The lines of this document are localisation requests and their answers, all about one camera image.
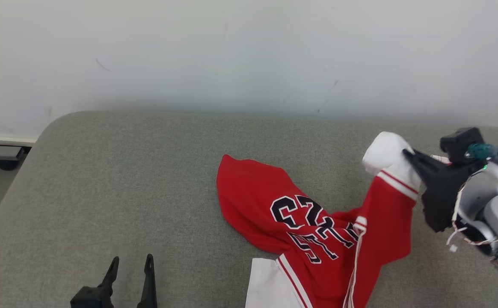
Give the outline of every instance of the robotic arm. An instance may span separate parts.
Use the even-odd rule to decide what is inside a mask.
[[[441,138],[440,146],[450,163],[403,151],[427,187],[426,223],[435,232],[461,232],[498,269],[498,148],[485,144],[475,127]]]

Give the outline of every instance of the red garment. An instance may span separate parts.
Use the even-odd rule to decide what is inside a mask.
[[[360,208],[326,213],[287,173],[224,155],[216,178],[224,218],[278,265],[304,308],[362,308],[382,265],[411,251],[417,192],[382,170]]]

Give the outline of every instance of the gray table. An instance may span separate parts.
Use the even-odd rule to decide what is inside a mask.
[[[135,307],[145,256],[163,308],[243,307],[251,259],[275,258],[224,221],[216,170],[225,153],[284,168],[329,212],[358,207],[361,158],[382,130],[440,154],[456,127],[128,112],[73,113],[42,133],[0,205],[0,308],[67,307],[120,256],[113,302]],[[498,128],[483,128],[498,144]],[[498,273],[445,246],[421,205],[413,250],[385,267],[369,307],[497,307]]]

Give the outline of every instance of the printed number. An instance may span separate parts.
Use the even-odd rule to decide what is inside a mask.
[[[346,232],[347,234],[351,237],[353,240],[347,240],[346,238],[343,238],[337,230],[333,229],[335,226],[335,222],[333,221],[332,218],[328,216],[323,216],[322,221],[318,222],[319,216],[321,211],[323,211],[323,208],[317,204],[315,201],[308,197],[304,197],[303,195],[296,195],[296,201],[298,201],[298,206],[295,202],[294,199],[284,196],[279,199],[276,199],[271,207],[270,211],[272,212],[272,216],[274,217],[274,220],[276,222],[282,222],[284,223],[289,229],[291,230],[297,230],[301,228],[304,225],[298,225],[295,223],[292,215],[284,215],[282,210],[285,210],[286,214],[293,212],[294,210],[298,208],[308,208],[308,211],[306,212],[306,223],[309,226],[317,226],[319,228],[316,229],[316,233],[323,239],[326,240],[329,238],[329,235],[332,235],[333,238],[338,240],[340,243],[342,243],[345,247],[350,248],[353,246],[353,242],[357,242],[359,240],[359,237],[353,230],[353,224],[349,223],[348,226],[346,227]],[[336,253],[333,253],[325,243],[321,242],[320,240],[317,239],[317,237],[314,234],[308,234],[308,235],[300,235],[300,234],[294,234],[291,232],[288,232],[288,235],[290,238],[293,240],[293,242],[296,244],[296,246],[304,251],[306,256],[310,259],[310,262],[313,264],[320,264],[321,259],[317,256],[317,254],[314,253],[314,251],[311,249],[310,245],[307,243],[313,243],[318,246],[320,246],[323,251],[331,258],[331,260],[335,260],[338,258],[338,255]]]

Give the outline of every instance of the red and white clothing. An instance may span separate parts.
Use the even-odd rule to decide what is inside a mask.
[[[382,132],[364,156],[375,178],[363,205],[329,215],[287,173],[225,155],[216,185],[224,218],[251,244],[275,253],[253,259],[246,308],[362,308],[380,267],[411,250],[420,179],[401,154],[409,145]]]

